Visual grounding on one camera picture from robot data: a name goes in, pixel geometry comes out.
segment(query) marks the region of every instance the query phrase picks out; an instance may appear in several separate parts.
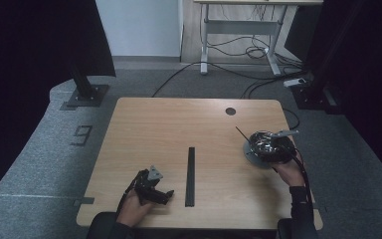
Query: human hand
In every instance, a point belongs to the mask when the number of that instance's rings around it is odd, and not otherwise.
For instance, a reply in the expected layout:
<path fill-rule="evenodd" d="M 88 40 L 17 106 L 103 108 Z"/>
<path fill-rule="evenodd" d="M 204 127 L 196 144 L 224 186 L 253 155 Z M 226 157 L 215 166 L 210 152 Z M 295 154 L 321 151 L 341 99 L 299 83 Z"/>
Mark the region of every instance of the human hand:
<path fill-rule="evenodd" d="M 296 158 L 301 162 L 299 153 Z M 276 170 L 281 179 L 289 186 L 305 186 L 302 173 L 294 160 L 287 163 L 272 163 L 271 167 Z"/>
<path fill-rule="evenodd" d="M 141 205 L 137 193 L 132 189 L 126 195 L 116 222 L 133 227 L 147 215 L 153 206 L 153 202 L 145 202 L 144 205 Z"/>

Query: cable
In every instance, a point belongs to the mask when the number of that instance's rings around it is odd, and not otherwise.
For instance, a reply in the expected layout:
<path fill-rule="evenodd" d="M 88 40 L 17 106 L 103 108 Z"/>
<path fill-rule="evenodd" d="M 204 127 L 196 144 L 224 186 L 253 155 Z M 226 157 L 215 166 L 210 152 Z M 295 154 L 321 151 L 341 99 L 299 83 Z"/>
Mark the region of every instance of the cable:
<path fill-rule="evenodd" d="M 253 12 L 251 12 L 251 15 L 250 15 L 250 17 L 249 18 L 247 18 L 247 20 L 246 21 L 248 21 L 248 20 L 250 20 L 250 19 L 255 19 L 256 18 L 256 16 L 257 16 L 257 5 L 256 6 L 254 6 L 254 8 L 253 8 Z"/>
<path fill-rule="evenodd" d="M 265 10 L 263 11 L 263 13 L 260 15 L 260 21 L 263 21 L 263 19 L 265 18 L 265 13 L 266 13 L 266 9 L 268 8 L 267 5 L 265 5 Z"/>
<path fill-rule="evenodd" d="M 215 68 L 218 68 L 218 69 L 221 69 L 223 71 L 226 71 L 226 72 L 229 72 L 229 73 L 232 73 L 234 75 L 237 75 L 237 76 L 240 76 L 240 77 L 244 77 L 244 78 L 248 78 L 248 79 L 253 79 L 253 80 L 257 80 L 257 81 L 268 81 L 268 80 L 271 80 L 269 82 L 266 82 L 266 83 L 262 83 L 261 85 L 264 86 L 264 85 L 267 85 L 267 84 L 270 84 L 274 81 L 278 81 L 278 80 L 284 80 L 286 78 L 291 78 L 291 77 L 295 77 L 295 76 L 298 76 L 300 74 L 304 74 L 305 72 L 304 71 L 300 71 L 300 72 L 297 72 L 297 73 L 292 73 L 292 74 L 288 74 L 288 75 L 282 75 L 282 76 L 278 76 L 278 77 L 272 77 L 272 78 L 256 78 L 256 77 L 251 77 L 251 76 L 247 76 L 247 75 L 244 75 L 244 74 L 240 74 L 240 73 L 237 73 L 237 72 L 234 72 L 234 71 L 231 71 L 231 70 L 228 70 L 228 69 L 225 69 L 223 67 L 220 67 L 220 66 L 217 66 L 213 63 L 208 63 L 208 62 L 195 62 L 195 63 L 191 63 L 187 66 L 185 66 L 184 68 L 180 69 L 179 71 L 177 71 L 176 73 L 174 73 L 171 77 L 169 77 L 155 92 L 154 94 L 152 95 L 152 97 L 154 98 L 158 92 L 160 92 L 160 90 L 166 86 L 166 84 L 168 82 L 170 82 L 176 75 L 178 75 L 179 73 L 181 73 L 182 71 L 184 71 L 185 69 L 193 66 L 193 65 L 197 65 L 197 64 L 202 64 L 202 63 L 205 63 L 205 64 L 208 64 L 210 66 L 213 66 Z"/>
<path fill-rule="evenodd" d="M 290 113 L 291 115 L 293 115 L 296 118 L 296 124 L 289 128 L 290 130 L 296 129 L 299 126 L 299 123 L 300 123 L 299 117 L 294 112 L 292 112 L 292 111 L 290 111 L 288 109 L 282 108 L 282 110 L 284 110 L 284 112 Z"/>
<path fill-rule="evenodd" d="M 278 81 L 278 80 L 281 80 L 281 79 L 271 80 L 271 81 L 269 81 L 269 82 L 266 82 L 266 83 L 262 83 L 262 84 L 258 84 L 258 85 L 256 85 L 256 86 L 255 86 L 254 88 L 252 88 L 252 89 L 250 90 L 250 92 L 248 93 L 248 99 L 251 98 L 251 94 L 252 94 L 253 91 L 255 91 L 256 89 L 258 89 L 258 88 L 260 88 L 260 87 L 263 87 L 263 86 L 265 86 L 265 85 L 271 84 L 271 83 L 273 83 L 273 82 L 276 82 L 276 81 Z"/>
<path fill-rule="evenodd" d="M 314 208 L 312 205 L 311 188 L 309 186 L 308 174 L 306 173 L 305 167 L 303 166 L 302 154 L 300 153 L 300 151 L 297 148 L 295 148 L 295 147 L 293 148 L 294 150 L 296 150 L 299 153 L 299 157 L 300 157 L 300 161 L 299 161 L 299 159 L 295 155 L 293 155 L 293 153 L 291 153 L 286 147 L 284 147 L 282 145 L 279 145 L 279 147 L 281 149 L 283 149 L 285 152 L 287 152 L 299 167 L 300 173 L 302 174 L 302 177 L 303 177 L 303 181 L 305 182 L 307 203 L 308 203 L 308 207 L 310 209 L 309 211 L 311 214 L 311 220 L 313 221 L 314 220 L 314 211 L 313 211 Z"/>
<path fill-rule="evenodd" d="M 203 44 L 203 38 L 202 38 L 202 34 L 201 34 L 201 28 L 202 28 L 202 26 L 201 26 L 201 22 L 202 22 L 202 20 L 203 20 L 203 5 L 200 6 L 200 42 L 201 42 L 201 44 Z M 245 53 L 242 53 L 242 54 L 231 54 L 231 53 L 226 53 L 226 52 L 220 50 L 219 48 L 216 48 L 217 46 L 226 45 L 226 44 L 229 44 L 229 43 L 232 43 L 232 42 L 241 40 L 241 39 L 252 39 L 252 43 L 253 43 L 254 47 L 248 47 L 248 48 L 246 49 L 246 52 L 245 52 Z M 263 42 L 262 40 L 256 38 L 254 35 L 253 35 L 253 37 L 239 37 L 239 38 L 236 38 L 236 39 L 234 39 L 234 40 L 231 40 L 231 41 L 228 41 L 228 42 L 224 42 L 224 43 L 220 43 L 220 44 L 211 44 L 211 43 L 209 43 L 209 41 L 206 39 L 206 41 L 207 41 L 207 45 L 208 45 L 207 48 L 211 48 L 211 49 L 217 50 L 217 51 L 219 51 L 219 52 L 221 52 L 221 53 L 223 53 L 223 54 L 225 54 L 225 55 L 227 55 L 227 56 L 231 56 L 231 57 L 240 57 L 240 56 L 245 56 L 245 55 L 247 55 L 250 59 L 255 59 L 255 60 L 257 60 L 257 59 L 261 59 L 261 58 L 265 57 L 265 56 L 266 56 L 266 51 L 265 51 L 265 48 L 262 48 L 262 47 L 257 46 L 257 45 L 254 43 L 255 40 L 257 40 L 257 41 L 263 43 L 263 44 L 266 45 L 267 47 L 269 46 L 268 44 L 266 44 L 266 43 Z M 256 56 L 253 56 L 253 55 L 252 55 L 252 53 L 254 53 L 254 52 L 259 52 L 259 51 L 262 52 L 262 55 L 261 55 L 261 56 L 256 57 Z"/>
<path fill-rule="evenodd" d="M 272 10 L 272 18 L 271 18 L 271 21 L 273 21 L 273 16 L 275 15 L 275 6 L 276 6 L 276 5 L 273 5 L 273 10 Z"/>
<path fill-rule="evenodd" d="M 275 55 L 281 63 L 295 66 L 297 68 L 302 68 L 303 62 L 301 62 L 301 61 L 297 61 L 297 60 L 293 60 L 291 58 L 284 57 L 279 53 L 275 53 Z"/>
<path fill-rule="evenodd" d="M 225 14 L 225 9 L 223 8 L 223 4 L 221 4 L 220 7 L 222 8 L 223 16 L 226 18 L 226 20 L 229 20 L 229 18 Z"/>

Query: black cable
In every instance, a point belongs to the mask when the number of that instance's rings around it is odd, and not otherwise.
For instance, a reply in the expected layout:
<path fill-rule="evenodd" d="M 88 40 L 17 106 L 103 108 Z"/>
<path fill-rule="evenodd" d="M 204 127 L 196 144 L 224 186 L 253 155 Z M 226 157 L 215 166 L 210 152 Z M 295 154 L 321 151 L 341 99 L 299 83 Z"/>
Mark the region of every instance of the black cable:
<path fill-rule="evenodd" d="M 293 65 L 293 66 L 298 67 L 298 68 L 302 68 L 303 62 L 301 62 L 301 61 L 297 61 L 297 60 L 293 60 L 291 58 L 284 57 L 279 53 L 275 53 L 275 55 L 281 63 Z"/>
<path fill-rule="evenodd" d="M 291 115 L 293 115 L 296 118 L 296 124 L 289 128 L 290 130 L 296 129 L 299 126 L 299 123 L 300 123 L 299 117 L 294 112 L 292 112 L 292 111 L 290 111 L 288 109 L 282 108 L 282 110 L 284 110 L 284 112 L 290 113 Z"/>
<path fill-rule="evenodd" d="M 225 14 L 225 9 L 223 9 L 223 4 L 221 4 L 220 7 L 222 8 L 223 16 L 226 18 L 226 20 L 229 20 L 229 18 Z"/>
<path fill-rule="evenodd" d="M 266 9 L 268 8 L 267 5 L 265 5 L 265 10 L 263 11 L 263 13 L 260 15 L 260 21 L 263 21 L 263 19 L 265 18 L 265 13 L 266 13 Z"/>
<path fill-rule="evenodd" d="M 265 86 L 265 85 L 271 84 L 271 83 L 273 83 L 273 82 L 276 82 L 276 81 L 278 81 L 278 80 L 281 80 L 281 79 L 271 80 L 271 81 L 269 81 L 269 82 L 266 82 L 266 83 L 262 83 L 262 84 L 258 84 L 258 85 L 256 85 L 256 86 L 255 86 L 254 88 L 252 88 L 252 89 L 250 90 L 250 92 L 248 93 L 248 99 L 251 98 L 251 94 L 252 94 L 253 91 L 255 91 L 256 89 L 258 89 L 258 88 L 260 88 L 260 87 L 263 87 L 263 86 Z"/>
<path fill-rule="evenodd" d="M 257 5 L 256 5 L 256 6 L 254 6 L 254 8 L 253 8 L 253 12 L 251 12 L 251 15 L 250 15 L 250 17 L 249 17 L 249 18 L 247 18 L 247 20 L 246 20 L 246 21 L 250 20 L 251 18 L 255 19 L 255 18 L 256 18 L 256 16 L 257 16 Z"/>
<path fill-rule="evenodd" d="M 201 44 L 203 44 L 203 38 L 202 38 L 202 34 L 201 34 L 201 28 L 202 28 L 202 27 L 201 27 L 201 21 L 202 21 L 202 20 L 203 20 L 203 5 L 200 6 L 200 42 L 201 42 Z M 231 53 L 226 53 L 226 52 L 220 50 L 219 48 L 216 48 L 217 46 L 226 45 L 226 44 L 229 44 L 229 43 L 232 43 L 232 42 L 241 40 L 241 39 L 247 39 L 247 38 L 252 39 L 252 43 L 253 43 L 254 47 L 248 47 L 248 48 L 246 49 L 246 52 L 245 52 L 245 53 L 242 53 L 242 54 L 231 54 Z M 219 52 L 221 52 L 221 53 L 223 53 L 223 54 L 225 54 L 225 55 L 227 55 L 227 56 L 231 56 L 231 57 L 240 57 L 240 56 L 245 56 L 245 55 L 247 55 L 247 56 L 248 56 L 249 58 L 251 58 L 251 59 L 261 59 L 261 58 L 263 58 L 263 57 L 266 56 L 266 51 L 265 51 L 264 48 L 261 48 L 261 47 L 256 46 L 256 44 L 254 43 L 255 40 L 257 40 L 257 41 L 263 43 L 264 45 L 268 46 L 268 44 L 266 44 L 266 43 L 263 42 L 262 40 L 256 38 L 254 35 L 253 35 L 253 37 L 239 37 L 239 38 L 236 38 L 236 39 L 234 39 L 234 40 L 231 40 L 231 41 L 228 41 L 228 42 L 224 42 L 224 43 L 220 43 L 220 44 L 211 44 L 211 43 L 209 43 L 208 39 L 206 39 L 206 41 L 207 41 L 207 45 L 208 45 L 207 48 L 215 49 L 215 50 L 217 50 L 217 51 L 219 51 Z M 258 51 L 263 52 L 263 54 L 262 54 L 260 57 L 256 57 L 256 56 L 251 55 L 251 53 L 253 53 L 253 52 L 258 52 Z"/>
<path fill-rule="evenodd" d="M 275 5 L 273 5 L 273 10 L 272 10 L 272 18 L 271 20 L 273 21 L 273 16 L 275 15 Z"/>
<path fill-rule="evenodd" d="M 299 69 L 299 70 L 300 70 L 300 68 L 286 66 L 286 67 L 283 67 L 283 68 L 282 68 L 282 71 L 284 71 L 285 74 L 288 74 L 288 73 L 287 73 L 287 69 Z"/>
<path fill-rule="evenodd" d="M 250 84 L 250 85 L 244 90 L 243 94 L 240 96 L 240 99 L 244 99 L 244 98 L 245 98 L 245 94 L 247 93 L 247 91 L 248 91 L 251 87 L 255 86 L 257 83 L 258 83 L 258 82 L 254 82 L 254 83 Z"/>
<path fill-rule="evenodd" d="M 302 69 L 302 66 L 300 65 L 296 65 L 296 64 L 292 64 L 292 63 L 288 63 L 288 62 L 284 62 L 283 60 L 281 60 L 280 58 L 278 58 L 279 62 L 281 63 L 281 66 L 283 67 L 294 67 L 294 68 L 297 68 L 297 69 Z"/>
<path fill-rule="evenodd" d="M 311 188 L 309 186 L 308 174 L 306 173 L 305 167 L 303 166 L 302 154 L 300 153 L 300 151 L 297 148 L 295 148 L 295 147 L 293 148 L 294 150 L 296 150 L 299 153 L 299 157 L 300 157 L 300 161 L 299 161 L 299 159 L 295 155 L 293 155 L 293 153 L 291 153 L 286 147 L 284 147 L 282 145 L 279 145 L 279 147 L 281 149 L 283 149 L 286 153 L 288 153 L 289 156 L 296 162 L 296 164 L 299 167 L 303 181 L 305 182 L 306 198 L 307 198 L 308 207 L 310 209 L 309 211 L 310 211 L 310 215 L 311 215 L 311 220 L 314 221 L 314 206 L 312 204 Z"/>
<path fill-rule="evenodd" d="M 269 82 L 267 82 L 267 83 L 264 83 L 264 85 L 270 84 L 270 83 L 272 83 L 272 82 L 274 82 L 274 81 L 284 80 L 284 79 L 286 79 L 286 78 L 295 77 L 295 76 L 298 76 L 298 75 L 300 75 L 300 74 L 304 74 L 304 73 L 305 73 L 305 71 L 300 71 L 300 72 L 296 72 L 296 73 L 292 73 L 292 74 L 288 74 L 288 75 L 281 75 L 281 76 L 278 76 L 278 77 L 272 77 L 272 78 L 256 78 L 256 77 L 247 76 L 247 75 L 244 75 L 244 74 L 240 74 L 240 73 L 237 73 L 237 72 L 234 72 L 234 71 L 225 69 L 225 68 L 220 67 L 220 66 L 217 66 L 217 65 L 215 65 L 215 64 L 213 64 L 213 63 L 208 63 L 208 62 L 195 62 L 195 63 L 191 63 L 191 64 L 185 66 L 184 68 L 182 68 L 182 69 L 180 69 L 179 71 L 177 71 L 176 73 L 174 73 L 170 78 L 168 78 L 168 79 L 167 79 L 167 80 L 166 80 L 166 81 L 165 81 L 165 82 L 164 82 L 164 83 L 163 83 L 163 84 L 156 90 L 156 92 L 152 95 L 152 97 L 154 98 L 154 97 L 157 95 L 157 93 L 158 93 L 164 86 L 166 86 L 166 84 L 167 84 L 170 80 L 172 80 L 176 75 L 178 75 L 179 73 L 181 73 L 182 71 L 184 71 L 185 69 L 187 69 L 187 68 L 190 67 L 190 66 L 197 65 L 197 64 L 202 64 L 202 63 L 205 63 L 205 64 L 207 64 L 207 65 L 213 66 L 213 67 L 218 68 L 218 69 L 221 69 L 221 70 L 223 70 L 223 71 L 232 73 L 232 74 L 237 75 L 237 76 L 240 76 L 240 77 L 248 78 L 248 79 L 253 79 L 253 80 L 257 80 L 257 81 L 268 81 L 268 80 L 272 80 L 272 81 L 269 81 Z"/>

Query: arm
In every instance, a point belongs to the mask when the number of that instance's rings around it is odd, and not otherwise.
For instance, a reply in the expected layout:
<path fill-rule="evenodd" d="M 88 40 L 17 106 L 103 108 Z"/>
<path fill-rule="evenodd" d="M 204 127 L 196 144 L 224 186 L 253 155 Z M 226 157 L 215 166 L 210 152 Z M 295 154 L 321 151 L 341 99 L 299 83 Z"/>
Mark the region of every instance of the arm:
<path fill-rule="evenodd" d="M 292 239 L 318 238 L 311 218 L 311 209 L 307 203 L 305 182 L 299 166 L 292 160 L 285 164 L 273 164 L 272 168 L 289 185 L 289 192 L 292 197 L 292 209 L 290 212 L 292 217 Z"/>
<path fill-rule="evenodd" d="M 127 239 L 133 238 L 131 228 L 138 224 L 145 215 L 153 208 L 151 202 L 141 205 L 138 195 L 135 190 L 129 191 L 125 202 L 122 205 L 119 215 L 116 218 L 116 223 L 110 230 L 109 239 Z"/>

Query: table surface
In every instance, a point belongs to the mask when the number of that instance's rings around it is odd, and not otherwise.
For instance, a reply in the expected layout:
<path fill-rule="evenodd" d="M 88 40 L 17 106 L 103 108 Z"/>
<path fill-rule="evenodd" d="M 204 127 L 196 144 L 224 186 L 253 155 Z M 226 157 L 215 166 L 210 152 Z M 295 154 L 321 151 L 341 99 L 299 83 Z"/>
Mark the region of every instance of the table surface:
<path fill-rule="evenodd" d="M 233 116 L 227 108 L 235 109 Z M 175 190 L 137 225 L 143 228 L 277 229 L 290 218 L 287 185 L 269 168 L 247 161 L 245 139 L 257 130 L 287 129 L 281 104 L 270 100 L 119 99 L 110 120 L 77 222 L 89 226 L 115 211 L 139 170 L 163 174 L 156 189 Z M 195 206 L 185 207 L 188 148 L 195 147 Z M 322 227 L 317 210 L 315 226 Z"/>
<path fill-rule="evenodd" d="M 323 0 L 194 0 L 201 4 L 236 5 L 321 5 Z"/>

